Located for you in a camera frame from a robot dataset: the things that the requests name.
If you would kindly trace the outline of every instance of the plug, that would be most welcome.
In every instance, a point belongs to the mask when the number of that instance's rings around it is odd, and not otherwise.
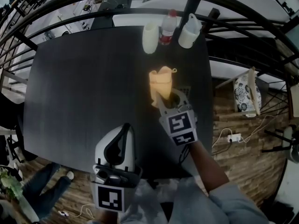
[[[230,142],[236,142],[241,140],[241,134],[240,133],[234,133],[233,135],[228,135],[228,143]]]

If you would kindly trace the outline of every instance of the white power strip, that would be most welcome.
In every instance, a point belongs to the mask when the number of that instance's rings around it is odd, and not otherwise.
[[[61,216],[65,216],[65,217],[68,217],[69,214],[67,212],[64,212],[64,211],[58,211],[58,213],[61,215]]]
[[[234,133],[232,135],[228,135],[228,143],[230,143],[230,140],[232,140],[232,142],[241,141],[241,134]]]

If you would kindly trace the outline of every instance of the desk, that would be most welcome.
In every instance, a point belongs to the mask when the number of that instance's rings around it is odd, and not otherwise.
[[[149,72],[177,68],[174,87],[190,87],[198,136],[211,152],[213,92],[206,41],[169,46],[152,55],[142,48],[143,27],[89,30],[39,44],[31,68],[24,111],[25,149],[50,161],[92,172],[94,150],[110,130],[130,123],[143,178],[179,178],[197,172],[190,157],[177,166],[176,147],[151,106]]]

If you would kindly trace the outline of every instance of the white mug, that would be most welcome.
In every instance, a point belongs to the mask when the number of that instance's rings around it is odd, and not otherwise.
[[[146,24],[143,28],[142,46],[147,54],[155,52],[159,41],[159,27],[152,21]]]
[[[179,36],[178,39],[178,43],[180,44],[181,47],[183,48],[191,48],[194,44],[194,42],[196,41],[197,37],[200,34],[200,29],[201,29],[201,23],[198,22],[198,20],[196,19],[196,16],[194,14],[189,14],[189,21],[190,19],[193,18],[193,22],[194,22],[194,26],[196,27],[196,30],[198,30],[198,32],[193,33],[187,30],[187,26],[184,25],[181,35]]]

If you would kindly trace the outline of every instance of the bottle cap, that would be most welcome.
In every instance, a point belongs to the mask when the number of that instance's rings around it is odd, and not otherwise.
[[[174,10],[174,9],[171,9],[171,10],[169,11],[168,15],[169,15],[170,17],[176,17],[176,16],[177,16],[177,11]]]

